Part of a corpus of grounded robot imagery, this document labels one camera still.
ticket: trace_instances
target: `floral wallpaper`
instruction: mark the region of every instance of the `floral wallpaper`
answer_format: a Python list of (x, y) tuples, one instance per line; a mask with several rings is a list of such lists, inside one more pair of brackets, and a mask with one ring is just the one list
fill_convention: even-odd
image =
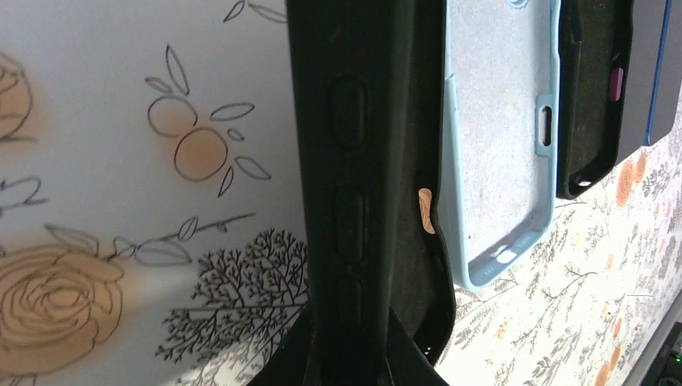
[(575, 201), (527, 260), (457, 288), (452, 384), (620, 385), (682, 288), (682, 109), (670, 135)]

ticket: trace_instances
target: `rose drawing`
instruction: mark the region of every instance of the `rose drawing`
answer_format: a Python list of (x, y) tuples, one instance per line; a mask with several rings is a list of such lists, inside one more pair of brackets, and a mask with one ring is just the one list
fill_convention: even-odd
[(33, 96), (22, 65), (0, 52), (0, 142), (12, 138), (31, 113)]
[(123, 271), (91, 253), (47, 245), (0, 259), (0, 380), (84, 358), (118, 327)]

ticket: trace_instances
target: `black phone case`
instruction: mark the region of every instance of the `black phone case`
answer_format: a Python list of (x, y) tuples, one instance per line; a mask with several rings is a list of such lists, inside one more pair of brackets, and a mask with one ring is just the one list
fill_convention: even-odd
[[(619, 162), (631, 3), (564, 0), (561, 4), (557, 198), (577, 198)], [(619, 72), (620, 80), (612, 84)]]
[(438, 195), (446, 2), (287, 9), (310, 301), (251, 385), (384, 384), (386, 366), (446, 385), (454, 287), (418, 194)]
[(682, 83), (682, 3), (634, 0), (632, 24), (619, 162), (670, 133)]

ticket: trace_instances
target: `pink button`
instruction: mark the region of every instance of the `pink button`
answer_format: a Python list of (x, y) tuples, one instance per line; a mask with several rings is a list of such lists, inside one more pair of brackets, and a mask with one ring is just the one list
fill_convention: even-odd
[(614, 68), (611, 71), (611, 81), (609, 85), (609, 99), (613, 102), (620, 100), (620, 94), (622, 91), (622, 68)]

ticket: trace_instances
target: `side button cutout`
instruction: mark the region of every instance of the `side button cutout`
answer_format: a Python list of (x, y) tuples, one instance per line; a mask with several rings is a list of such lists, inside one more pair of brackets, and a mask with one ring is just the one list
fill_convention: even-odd
[(352, 276), (339, 279), (339, 323), (348, 330), (359, 330), (363, 324), (363, 293), (360, 280)]
[(334, 196), (336, 253), (345, 264), (363, 258), (363, 196), (352, 187), (340, 187)]
[(359, 80), (338, 78), (329, 90), (331, 127), (336, 141), (345, 148), (362, 145), (365, 137), (367, 93)]

